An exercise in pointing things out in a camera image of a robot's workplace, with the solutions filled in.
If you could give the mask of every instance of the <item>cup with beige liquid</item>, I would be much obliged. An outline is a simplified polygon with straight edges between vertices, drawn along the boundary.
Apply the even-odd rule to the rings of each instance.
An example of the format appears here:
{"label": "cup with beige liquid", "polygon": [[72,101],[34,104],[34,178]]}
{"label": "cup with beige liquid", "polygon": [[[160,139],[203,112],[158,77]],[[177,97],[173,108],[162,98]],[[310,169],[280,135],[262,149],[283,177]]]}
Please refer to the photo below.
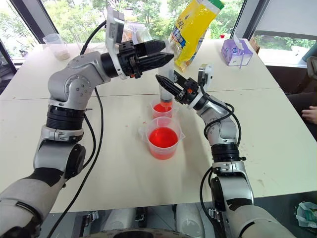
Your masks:
{"label": "cup with beige liquid", "polygon": [[49,34],[43,37],[43,41],[49,46],[56,59],[66,60],[70,57],[66,44],[60,34]]}

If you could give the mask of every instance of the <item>tissue box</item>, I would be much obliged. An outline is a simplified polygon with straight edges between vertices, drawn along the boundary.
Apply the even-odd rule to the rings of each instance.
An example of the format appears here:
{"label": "tissue box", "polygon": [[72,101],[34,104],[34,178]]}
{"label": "tissue box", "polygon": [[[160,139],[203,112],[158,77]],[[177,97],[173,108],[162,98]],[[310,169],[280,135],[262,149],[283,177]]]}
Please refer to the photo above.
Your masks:
{"label": "tissue box", "polygon": [[237,45],[234,42],[234,39],[227,39],[223,42],[221,53],[225,61],[227,62],[228,66],[247,65],[253,55],[252,51],[249,50],[244,40],[239,40],[239,42],[242,43],[242,47],[244,50],[241,50],[237,47]]}

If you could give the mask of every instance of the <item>yellow bag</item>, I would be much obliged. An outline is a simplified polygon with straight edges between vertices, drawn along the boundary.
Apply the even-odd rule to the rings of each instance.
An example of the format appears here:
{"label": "yellow bag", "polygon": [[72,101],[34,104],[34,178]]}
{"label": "yellow bag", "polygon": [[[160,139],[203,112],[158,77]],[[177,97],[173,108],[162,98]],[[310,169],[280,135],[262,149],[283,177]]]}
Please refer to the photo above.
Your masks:
{"label": "yellow bag", "polygon": [[176,20],[169,41],[182,71],[193,61],[209,24],[223,7],[220,0],[193,0]]}

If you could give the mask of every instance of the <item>measuring cup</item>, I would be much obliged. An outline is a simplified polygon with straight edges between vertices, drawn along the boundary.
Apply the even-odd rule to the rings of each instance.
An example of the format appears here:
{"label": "measuring cup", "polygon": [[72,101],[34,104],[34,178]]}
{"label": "measuring cup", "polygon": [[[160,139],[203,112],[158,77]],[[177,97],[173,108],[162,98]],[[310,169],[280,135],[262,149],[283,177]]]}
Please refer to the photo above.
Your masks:
{"label": "measuring cup", "polygon": [[[158,147],[150,141],[150,137],[153,135],[152,132],[162,128],[168,128],[176,134],[177,139],[175,144],[169,147]],[[147,142],[151,154],[159,160],[166,160],[172,157],[176,151],[178,142],[185,138],[185,135],[183,134],[179,124],[172,118],[168,117],[159,117],[153,119],[146,127],[139,128],[139,134],[142,140]]]}
{"label": "measuring cup", "polygon": [[59,34],[49,34],[43,37],[43,41],[49,46],[56,59],[66,60],[70,57],[66,44]]}
{"label": "measuring cup", "polygon": [[158,112],[154,109],[154,107],[156,105],[160,104],[160,98],[155,98],[150,102],[150,106],[151,106],[151,110],[152,110],[152,116],[153,118],[158,118],[158,117],[169,117],[171,118],[173,116],[173,114],[176,114],[179,110],[178,107],[176,107],[174,105],[174,103],[172,104],[170,110],[168,110],[167,112]]}

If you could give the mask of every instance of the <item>green foliage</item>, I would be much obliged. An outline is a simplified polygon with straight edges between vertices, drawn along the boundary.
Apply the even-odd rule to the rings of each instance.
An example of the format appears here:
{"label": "green foliage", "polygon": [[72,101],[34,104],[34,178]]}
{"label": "green foliage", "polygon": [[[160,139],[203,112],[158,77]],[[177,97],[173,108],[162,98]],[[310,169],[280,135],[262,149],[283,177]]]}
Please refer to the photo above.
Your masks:
{"label": "green foliage", "polygon": [[174,27],[174,21],[158,17],[153,24],[150,25],[150,35],[153,39],[163,40],[170,35]]}
{"label": "green foliage", "polygon": [[127,7],[125,0],[92,0],[93,8],[104,13],[108,6],[111,6],[116,11],[123,11]]}
{"label": "green foliage", "polygon": [[217,21],[216,19],[210,23],[210,38],[219,39],[220,35],[227,32],[228,22],[225,24]]}
{"label": "green foliage", "polygon": [[221,34],[230,34],[239,15],[243,0],[223,0],[224,8],[211,22],[211,39],[219,39]]}
{"label": "green foliage", "polygon": [[292,46],[302,46],[306,48],[311,48],[316,42],[314,40],[307,39],[262,35],[254,35],[254,39],[261,48],[287,51],[292,50]]}
{"label": "green foliage", "polygon": [[[31,50],[35,45],[33,37],[13,12],[0,11],[0,33],[6,46],[11,43],[7,47],[10,56],[20,57],[19,50]],[[12,41],[16,41],[17,46],[11,47]]]}
{"label": "green foliage", "polygon": [[159,21],[159,8],[161,1],[159,0],[130,0],[130,6],[133,14],[137,16],[138,21],[150,27],[154,21]]}
{"label": "green foliage", "polygon": [[173,18],[176,20],[180,13],[187,7],[191,0],[167,0],[168,11]]}
{"label": "green foliage", "polygon": [[[100,24],[101,15],[89,2],[70,5],[67,0],[47,0],[44,5],[58,32],[68,43],[75,43],[73,34],[89,35]],[[105,32],[99,31],[92,41],[103,42],[104,39]]]}

